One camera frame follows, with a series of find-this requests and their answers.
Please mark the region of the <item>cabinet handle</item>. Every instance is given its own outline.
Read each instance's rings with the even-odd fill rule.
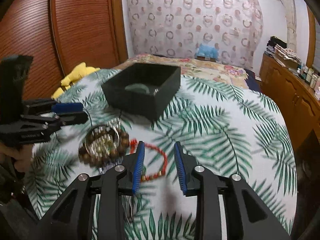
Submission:
[[[294,104],[294,106],[296,106],[297,105],[297,102],[298,102],[298,100],[299,100],[299,96],[297,96],[297,100],[296,100],[296,103]]]
[[[294,103],[294,99],[296,98],[297,94],[294,94],[293,98],[292,98],[292,102]]]

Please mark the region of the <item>open black box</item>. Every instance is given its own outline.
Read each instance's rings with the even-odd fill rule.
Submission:
[[[134,63],[101,85],[109,105],[156,121],[180,87],[180,67]],[[142,83],[150,94],[125,90]]]

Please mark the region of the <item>person's arm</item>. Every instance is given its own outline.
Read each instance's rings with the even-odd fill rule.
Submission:
[[[0,164],[4,162],[5,156],[12,157],[17,161],[14,163],[14,168],[18,172],[26,172],[31,164],[33,144],[23,145],[21,150],[10,148],[0,142]]]

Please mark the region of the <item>red bracelet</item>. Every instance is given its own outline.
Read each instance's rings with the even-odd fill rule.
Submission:
[[[163,150],[161,150],[159,147],[154,146],[152,144],[145,143],[144,145],[145,145],[145,147],[152,149],[152,150],[156,150],[158,153],[160,153],[163,156],[164,164],[163,164],[162,169],[160,171],[158,171],[157,173],[150,175],[150,176],[142,175],[141,182],[153,180],[153,179],[156,179],[158,177],[165,175],[165,171],[166,171],[167,165],[168,165],[167,155],[165,155],[165,152]],[[136,138],[133,138],[130,141],[130,154],[133,154],[135,152],[137,146],[138,146],[138,141]]]

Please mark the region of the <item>wooden cabinet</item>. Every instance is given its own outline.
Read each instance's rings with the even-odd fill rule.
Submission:
[[[320,104],[314,91],[266,55],[260,69],[261,89],[278,105],[296,150],[312,129],[319,130]]]

